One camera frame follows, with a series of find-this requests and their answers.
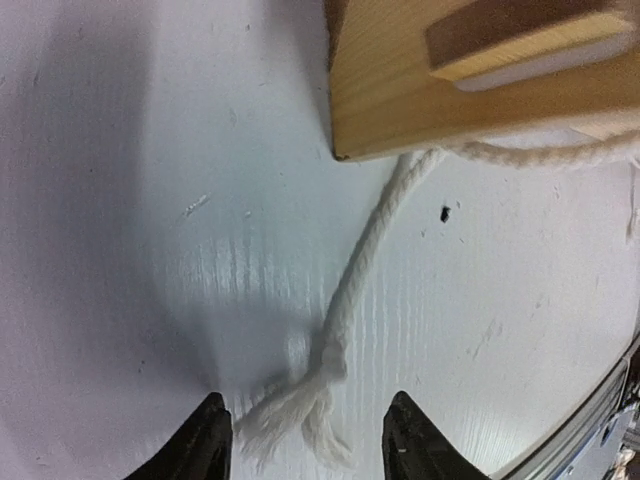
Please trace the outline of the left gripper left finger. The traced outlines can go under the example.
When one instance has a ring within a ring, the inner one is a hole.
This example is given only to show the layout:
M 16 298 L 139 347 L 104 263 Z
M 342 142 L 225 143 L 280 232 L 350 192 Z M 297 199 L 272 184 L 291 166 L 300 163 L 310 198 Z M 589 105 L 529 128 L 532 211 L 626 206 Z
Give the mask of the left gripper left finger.
M 229 480 L 233 430 L 223 396 L 211 392 L 166 444 L 125 480 Z

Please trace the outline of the lemon print ruffled mattress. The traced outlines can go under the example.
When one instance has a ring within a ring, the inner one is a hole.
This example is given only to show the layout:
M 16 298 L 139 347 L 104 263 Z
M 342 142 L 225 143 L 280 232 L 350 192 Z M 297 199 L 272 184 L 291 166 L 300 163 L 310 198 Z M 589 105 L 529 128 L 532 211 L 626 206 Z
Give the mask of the lemon print ruffled mattress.
M 266 395 L 234 425 L 242 440 L 242 452 L 255 461 L 257 471 L 264 470 L 294 430 L 301 431 L 317 460 L 330 466 L 350 464 L 351 451 L 333 429 L 330 417 L 333 390 L 348 377 L 346 353 L 355 325 L 354 313 L 379 247 L 403 202 L 450 156 L 517 169 L 576 170 L 618 162 L 637 166 L 639 133 L 629 131 L 592 143 L 530 149 L 472 141 L 432 146 L 419 159 L 412 154 L 400 155 L 331 297 L 318 359 L 299 380 Z

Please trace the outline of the wooden pet bed frame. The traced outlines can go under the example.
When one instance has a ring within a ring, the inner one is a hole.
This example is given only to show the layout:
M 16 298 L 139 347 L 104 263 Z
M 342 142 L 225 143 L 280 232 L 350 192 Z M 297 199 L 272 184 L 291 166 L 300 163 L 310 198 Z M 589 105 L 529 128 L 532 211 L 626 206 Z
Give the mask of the wooden pet bed frame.
M 639 126 L 635 1 L 329 1 L 325 16 L 340 161 Z

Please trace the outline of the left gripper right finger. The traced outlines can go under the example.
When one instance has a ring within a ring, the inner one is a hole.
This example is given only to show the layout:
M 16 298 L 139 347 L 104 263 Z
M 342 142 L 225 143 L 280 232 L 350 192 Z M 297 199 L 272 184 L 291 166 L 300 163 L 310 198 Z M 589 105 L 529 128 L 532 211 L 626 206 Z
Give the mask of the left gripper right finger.
M 382 457 L 387 480 L 488 479 L 405 391 L 394 395 L 384 416 Z

